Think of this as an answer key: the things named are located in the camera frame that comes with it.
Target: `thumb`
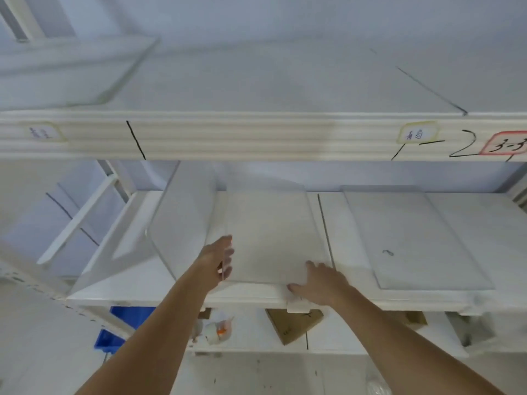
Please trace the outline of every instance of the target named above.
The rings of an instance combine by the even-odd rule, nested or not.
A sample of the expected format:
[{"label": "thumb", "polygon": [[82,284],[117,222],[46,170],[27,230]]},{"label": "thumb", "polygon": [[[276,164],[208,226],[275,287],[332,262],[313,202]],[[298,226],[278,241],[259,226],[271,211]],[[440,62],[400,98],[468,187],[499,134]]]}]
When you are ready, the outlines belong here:
[{"label": "thumb", "polygon": [[294,295],[299,295],[300,297],[304,295],[304,285],[298,284],[288,284],[287,289],[291,291]]}]

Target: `hand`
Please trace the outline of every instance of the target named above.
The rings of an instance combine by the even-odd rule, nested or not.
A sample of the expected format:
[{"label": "hand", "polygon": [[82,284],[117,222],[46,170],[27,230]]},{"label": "hand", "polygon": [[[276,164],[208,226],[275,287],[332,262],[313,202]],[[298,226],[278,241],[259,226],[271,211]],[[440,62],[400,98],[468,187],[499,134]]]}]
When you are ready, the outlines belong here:
[{"label": "hand", "polygon": [[234,253],[231,243],[232,236],[225,235],[214,243],[205,245],[189,269],[197,275],[197,280],[207,292],[227,279],[232,271],[232,266],[229,266]]},{"label": "hand", "polygon": [[328,267],[323,263],[315,266],[312,261],[307,261],[306,266],[306,285],[287,285],[287,288],[293,294],[299,295],[318,305],[329,305],[333,307],[339,297],[350,288],[344,274],[337,272],[332,267]]}]

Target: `person's right hand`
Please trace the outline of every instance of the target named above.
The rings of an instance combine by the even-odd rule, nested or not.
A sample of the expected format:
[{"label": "person's right hand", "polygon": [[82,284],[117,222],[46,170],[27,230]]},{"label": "person's right hand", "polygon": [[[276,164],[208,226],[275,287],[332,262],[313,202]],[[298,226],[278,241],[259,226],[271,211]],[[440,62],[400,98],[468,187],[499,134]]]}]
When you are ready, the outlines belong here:
[{"label": "person's right hand", "polygon": [[287,288],[295,295],[307,299],[318,305],[334,306],[339,297],[343,296],[350,288],[344,274],[337,272],[332,267],[312,261],[306,262],[306,285],[288,284]]}]

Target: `person's left hand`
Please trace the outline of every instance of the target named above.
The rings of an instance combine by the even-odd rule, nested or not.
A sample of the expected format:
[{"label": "person's left hand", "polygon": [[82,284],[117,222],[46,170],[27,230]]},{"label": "person's left hand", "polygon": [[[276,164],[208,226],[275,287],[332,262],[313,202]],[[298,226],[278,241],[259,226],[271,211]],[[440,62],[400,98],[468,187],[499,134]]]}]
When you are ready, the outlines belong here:
[{"label": "person's left hand", "polygon": [[207,292],[227,279],[232,271],[230,263],[234,249],[231,248],[231,242],[232,236],[225,235],[214,243],[205,245],[190,268],[196,272],[200,285]]}]

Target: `cardboard box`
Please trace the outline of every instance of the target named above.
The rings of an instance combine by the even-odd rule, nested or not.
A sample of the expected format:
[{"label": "cardboard box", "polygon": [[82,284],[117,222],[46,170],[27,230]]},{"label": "cardboard box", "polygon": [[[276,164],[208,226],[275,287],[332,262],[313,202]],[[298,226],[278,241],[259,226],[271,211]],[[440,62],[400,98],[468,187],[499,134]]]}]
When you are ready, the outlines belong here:
[{"label": "cardboard box", "polygon": [[266,312],[284,345],[302,337],[324,318],[319,309],[312,309],[309,313],[288,313],[285,309],[266,309]]},{"label": "cardboard box", "polygon": [[428,325],[425,314],[418,311],[386,311],[392,318],[398,320],[412,330],[417,331]]}]

